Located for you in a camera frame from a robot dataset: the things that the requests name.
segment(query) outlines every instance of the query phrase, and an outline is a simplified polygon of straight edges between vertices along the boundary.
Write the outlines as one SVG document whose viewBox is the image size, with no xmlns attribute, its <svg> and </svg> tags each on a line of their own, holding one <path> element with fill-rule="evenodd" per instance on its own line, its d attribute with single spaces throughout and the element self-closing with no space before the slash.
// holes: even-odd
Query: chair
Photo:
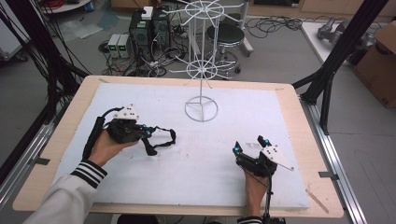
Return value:
<svg viewBox="0 0 396 224">
<path fill-rule="evenodd" d="M 210 43 L 214 43 L 215 38 L 215 27 L 210 26 L 206 30 L 206 39 Z M 238 62 L 238 58 L 227 51 L 226 48 L 236 47 L 240 45 L 245 38 L 244 32 L 237 26 L 221 22 L 219 24 L 219 32 L 218 32 L 218 42 L 217 46 L 219 47 L 219 57 L 215 59 L 216 65 L 219 66 L 219 70 L 224 72 L 226 75 L 226 79 L 228 79 L 228 71 L 234 69 L 235 73 L 241 72 L 241 67 Z M 228 57 L 233 56 L 233 60 L 229 61 Z"/>
</svg>

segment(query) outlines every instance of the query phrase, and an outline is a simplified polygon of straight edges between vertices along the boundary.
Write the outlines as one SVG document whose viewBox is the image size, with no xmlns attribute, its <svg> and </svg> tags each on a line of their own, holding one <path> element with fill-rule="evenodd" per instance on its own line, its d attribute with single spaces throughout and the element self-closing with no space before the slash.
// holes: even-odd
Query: person's right hand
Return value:
<svg viewBox="0 0 396 224">
<path fill-rule="evenodd" d="M 102 130 L 99 138 L 93 146 L 89 161 L 96 163 L 99 166 L 104 166 L 111 158 L 115 157 L 125 147 L 131 147 L 137 144 L 136 142 L 118 144 L 111 139 L 107 130 Z"/>
<path fill-rule="evenodd" d="M 245 173 L 245 191 L 247 195 L 247 217 L 260 217 L 262 198 L 267 191 L 268 178 L 256 176 L 250 171 Z"/>
</svg>

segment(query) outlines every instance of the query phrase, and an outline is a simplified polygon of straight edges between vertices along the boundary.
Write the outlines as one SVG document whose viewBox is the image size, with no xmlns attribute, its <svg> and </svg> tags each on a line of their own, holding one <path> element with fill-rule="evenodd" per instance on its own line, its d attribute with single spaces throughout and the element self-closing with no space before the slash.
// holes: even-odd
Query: power supply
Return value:
<svg viewBox="0 0 396 224">
<path fill-rule="evenodd" d="M 117 43 L 119 43 L 121 35 L 112 35 L 110 40 L 107 43 L 108 50 L 110 50 L 111 57 L 119 58 L 119 50 L 117 48 Z"/>
<path fill-rule="evenodd" d="M 132 56 L 132 42 L 129 35 L 121 35 L 119 42 L 117 43 L 120 58 L 129 58 Z"/>
</svg>

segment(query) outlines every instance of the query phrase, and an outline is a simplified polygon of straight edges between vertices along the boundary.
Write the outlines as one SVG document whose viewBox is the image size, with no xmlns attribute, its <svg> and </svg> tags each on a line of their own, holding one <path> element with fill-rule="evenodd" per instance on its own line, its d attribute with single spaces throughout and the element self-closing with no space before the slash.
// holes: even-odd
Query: white board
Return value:
<svg viewBox="0 0 396 224">
<path fill-rule="evenodd" d="M 245 206 L 245 177 L 235 164 L 233 146 L 241 144 L 251 157 L 259 155 L 258 135 L 283 148 L 294 171 L 278 166 L 273 178 L 272 208 L 308 208 L 304 184 L 274 91 L 209 89 L 203 93 L 219 105 L 209 122 L 189 119 L 184 104 L 199 95 L 196 87 L 104 83 L 98 88 L 59 165 L 55 179 L 71 173 L 96 117 L 108 109 L 134 104 L 139 124 L 174 129 L 177 143 L 157 148 L 149 157 L 140 142 L 108 162 L 108 176 L 98 187 L 98 203 Z M 152 145 L 170 140 L 155 132 Z"/>
</svg>

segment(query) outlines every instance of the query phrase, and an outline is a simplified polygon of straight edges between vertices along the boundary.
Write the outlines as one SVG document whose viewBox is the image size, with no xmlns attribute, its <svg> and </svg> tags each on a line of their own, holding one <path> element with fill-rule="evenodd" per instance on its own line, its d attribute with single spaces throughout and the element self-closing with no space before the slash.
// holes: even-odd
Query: striped cuff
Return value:
<svg viewBox="0 0 396 224">
<path fill-rule="evenodd" d="M 260 217 L 242 217 L 237 220 L 238 224 L 262 224 Z"/>
<path fill-rule="evenodd" d="M 91 161 L 82 160 L 71 175 L 78 176 L 96 189 L 107 172 Z"/>
</svg>

